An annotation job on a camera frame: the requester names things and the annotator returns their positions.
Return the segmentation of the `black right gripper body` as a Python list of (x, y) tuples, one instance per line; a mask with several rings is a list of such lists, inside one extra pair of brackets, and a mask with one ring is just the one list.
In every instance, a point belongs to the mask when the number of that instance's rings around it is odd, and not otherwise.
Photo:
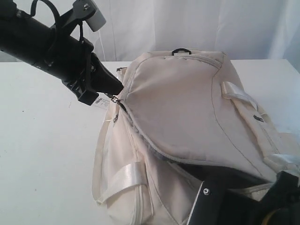
[(259, 225), (298, 225), (300, 223), (299, 178), (281, 171), (260, 201)]

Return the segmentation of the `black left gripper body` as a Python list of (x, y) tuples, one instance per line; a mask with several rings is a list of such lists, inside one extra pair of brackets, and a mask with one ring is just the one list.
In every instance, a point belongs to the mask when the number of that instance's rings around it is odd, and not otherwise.
[(91, 73), (91, 54), (94, 47), (86, 39), (64, 39), (57, 47), (54, 58), (47, 67), (47, 73), (62, 80), (62, 83), (86, 105), (98, 97), (95, 91), (89, 90), (87, 74)]

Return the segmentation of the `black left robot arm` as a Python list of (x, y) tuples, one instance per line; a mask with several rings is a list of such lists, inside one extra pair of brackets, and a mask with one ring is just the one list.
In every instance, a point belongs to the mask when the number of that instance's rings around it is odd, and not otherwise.
[(92, 105), (100, 93), (119, 103), (122, 83), (100, 62), (89, 40), (83, 35), (78, 39), (71, 36), (83, 23), (94, 32), (105, 25), (95, 2), (77, 0), (60, 15), (50, 1), (45, 1), (54, 17), (51, 27), (35, 19), (37, 4), (33, 1), (26, 13), (12, 0), (1, 1), (1, 51), (60, 79), (81, 103)]

